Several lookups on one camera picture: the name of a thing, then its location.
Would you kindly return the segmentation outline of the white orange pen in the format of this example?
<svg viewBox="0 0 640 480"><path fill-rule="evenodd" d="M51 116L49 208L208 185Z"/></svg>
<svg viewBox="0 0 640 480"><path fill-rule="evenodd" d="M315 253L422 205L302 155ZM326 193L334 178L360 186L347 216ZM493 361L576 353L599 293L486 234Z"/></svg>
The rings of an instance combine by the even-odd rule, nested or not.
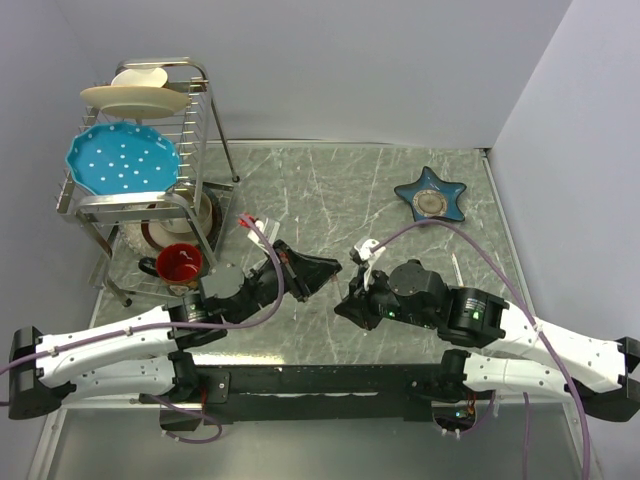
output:
<svg viewBox="0 0 640 480"><path fill-rule="evenodd" d="M332 278L332 283L336 288L337 300L340 302L344 296L344 285L340 274L335 274Z"/></svg>

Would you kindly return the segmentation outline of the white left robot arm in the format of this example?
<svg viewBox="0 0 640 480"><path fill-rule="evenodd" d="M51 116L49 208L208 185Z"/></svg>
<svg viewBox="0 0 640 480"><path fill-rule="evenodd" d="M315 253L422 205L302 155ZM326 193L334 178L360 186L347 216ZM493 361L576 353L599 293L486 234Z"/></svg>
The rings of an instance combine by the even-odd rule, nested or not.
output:
<svg viewBox="0 0 640 480"><path fill-rule="evenodd" d="M220 264L199 278L196 293L129 319L69 334L20 329L3 369L9 398L2 405L10 419L26 420L99 396L190 400L206 384L190 349L256 325L255 314L263 308L275 314L285 294L308 300L341 269L335 259L301 254L277 240L249 273Z"/></svg>

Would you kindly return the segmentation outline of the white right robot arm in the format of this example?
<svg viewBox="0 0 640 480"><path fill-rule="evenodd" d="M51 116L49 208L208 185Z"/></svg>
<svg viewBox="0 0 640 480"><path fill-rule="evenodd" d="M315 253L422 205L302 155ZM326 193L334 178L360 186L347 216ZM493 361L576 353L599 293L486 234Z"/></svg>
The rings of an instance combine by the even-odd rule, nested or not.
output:
<svg viewBox="0 0 640 480"><path fill-rule="evenodd" d="M568 400L576 391L585 413L626 422L639 410L639 343L602 340L539 318L512 302L470 287L447 285L417 260L391 274L361 267L335 313L365 330L384 320L432 329L454 346L443 355L439 390L506 390Z"/></svg>

